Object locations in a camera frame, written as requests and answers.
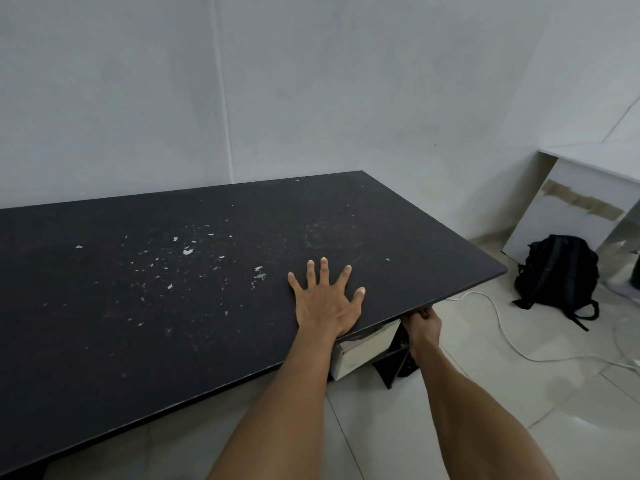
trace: person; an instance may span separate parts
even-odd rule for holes
[[[345,297],[350,274],[351,266],[345,267],[331,285],[328,261],[322,258],[317,282],[309,261],[307,289],[302,289],[289,273],[299,325],[291,351],[229,438],[209,480],[318,478],[332,346],[356,323],[365,297],[364,288],[351,301]],[[438,343],[442,322],[433,309],[403,317],[402,323],[420,366],[450,478],[557,479],[526,428],[448,361]]]

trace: white tile floor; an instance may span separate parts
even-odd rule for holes
[[[515,263],[484,249],[509,273],[477,288],[494,299],[504,329],[535,358],[596,353],[640,359],[640,308],[599,287],[601,318],[584,332],[553,308],[524,311]],[[596,361],[532,363],[500,335],[486,298],[439,303],[442,346],[457,368],[528,427],[562,479],[635,479],[640,472],[640,376]],[[272,376],[178,411],[50,465],[45,478],[201,480]],[[323,479],[447,478],[419,373],[387,390],[370,366],[329,384]]]

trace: hand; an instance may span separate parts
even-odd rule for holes
[[[433,308],[420,310],[412,315],[402,317],[402,325],[409,334],[409,348],[413,358],[423,343],[440,346],[442,320]]]
[[[349,281],[351,266],[345,266],[333,286],[329,285],[329,261],[320,259],[320,283],[316,284],[316,268],[313,261],[307,263],[307,289],[303,290],[293,273],[289,284],[296,294],[296,318],[300,329],[313,328],[327,332],[332,340],[347,333],[356,323],[362,309],[364,288],[358,288],[349,300],[344,287]]]

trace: backpack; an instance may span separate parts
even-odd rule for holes
[[[514,283],[520,299],[513,303],[524,310],[534,303],[555,306],[581,329],[589,331],[578,319],[596,320],[600,316],[598,302],[591,298],[599,277],[598,255],[585,240],[551,234],[529,245],[529,257],[524,265],[518,265]],[[593,305],[592,316],[575,314],[587,305]]]

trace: brown stain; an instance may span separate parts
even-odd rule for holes
[[[580,195],[579,193],[571,190],[571,187],[559,184],[558,182],[550,179],[547,179],[540,190],[544,195],[556,197],[572,207],[585,209],[587,214],[593,214],[611,222],[617,221],[622,217],[622,215],[624,215],[624,211],[622,209],[619,209],[610,203],[599,200],[596,197]]]

